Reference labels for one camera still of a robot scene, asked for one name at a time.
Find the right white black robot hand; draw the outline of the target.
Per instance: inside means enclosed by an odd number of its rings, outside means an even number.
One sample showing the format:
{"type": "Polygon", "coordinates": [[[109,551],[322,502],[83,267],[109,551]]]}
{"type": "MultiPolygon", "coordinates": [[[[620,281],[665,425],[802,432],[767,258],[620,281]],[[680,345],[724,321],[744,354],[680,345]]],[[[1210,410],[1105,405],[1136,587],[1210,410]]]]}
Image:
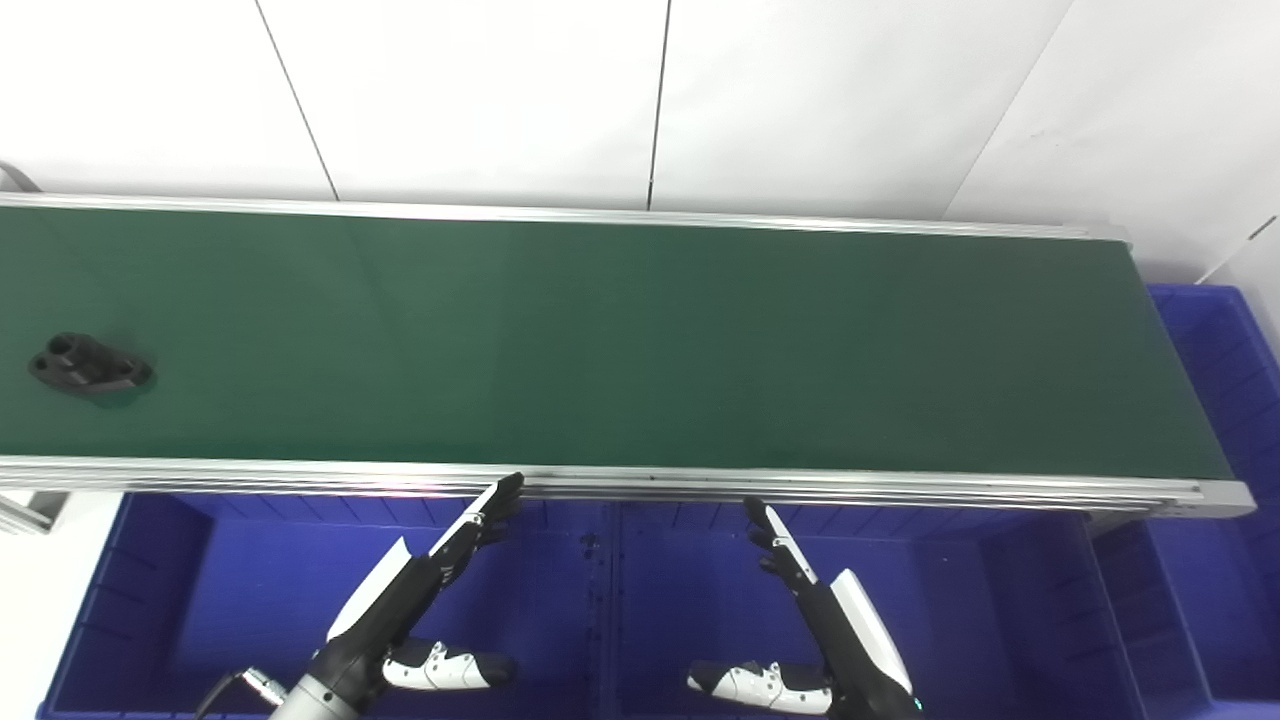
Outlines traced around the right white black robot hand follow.
{"type": "Polygon", "coordinates": [[[762,570],[780,578],[820,651],[822,665],[694,662],[690,689],[777,715],[826,719],[922,719],[902,657],[856,574],[824,583],[781,515],[758,497],[742,501],[762,570]]]}

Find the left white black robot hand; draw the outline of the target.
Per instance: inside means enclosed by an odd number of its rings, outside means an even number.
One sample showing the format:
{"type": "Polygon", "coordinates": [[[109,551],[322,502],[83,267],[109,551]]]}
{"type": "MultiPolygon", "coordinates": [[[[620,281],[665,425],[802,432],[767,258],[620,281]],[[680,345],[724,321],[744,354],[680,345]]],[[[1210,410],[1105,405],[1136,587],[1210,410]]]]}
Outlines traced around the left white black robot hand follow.
{"type": "Polygon", "coordinates": [[[425,553],[411,553],[398,539],[340,610],[291,696],[307,696],[328,717],[357,719],[389,688],[481,691],[512,682],[518,665],[508,656],[415,639],[411,632],[477,550],[502,538],[520,510],[524,483],[516,471],[490,484],[425,553]]]}

